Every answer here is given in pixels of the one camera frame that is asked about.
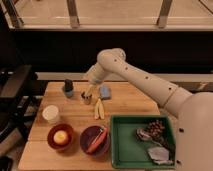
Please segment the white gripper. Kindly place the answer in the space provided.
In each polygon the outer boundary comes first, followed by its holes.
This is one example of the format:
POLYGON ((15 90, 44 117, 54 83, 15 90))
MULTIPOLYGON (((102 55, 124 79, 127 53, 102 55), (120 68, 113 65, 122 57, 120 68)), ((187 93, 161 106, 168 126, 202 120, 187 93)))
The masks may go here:
POLYGON ((95 85, 99 85, 101 81, 98 78, 96 78, 93 74, 90 74, 90 73, 86 73, 84 75, 84 78, 87 79, 90 84, 92 84, 92 85, 89 85, 84 92, 84 96, 89 97, 94 92, 96 87, 95 85))

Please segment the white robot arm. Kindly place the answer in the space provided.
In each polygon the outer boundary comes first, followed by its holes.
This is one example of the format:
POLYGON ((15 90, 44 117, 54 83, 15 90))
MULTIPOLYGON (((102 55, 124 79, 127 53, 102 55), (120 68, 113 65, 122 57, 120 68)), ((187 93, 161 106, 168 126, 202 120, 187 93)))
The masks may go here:
POLYGON ((213 93, 188 90, 136 68, 121 48, 102 50, 87 71, 91 95, 111 73, 117 74, 178 119, 176 171, 213 171, 213 93))

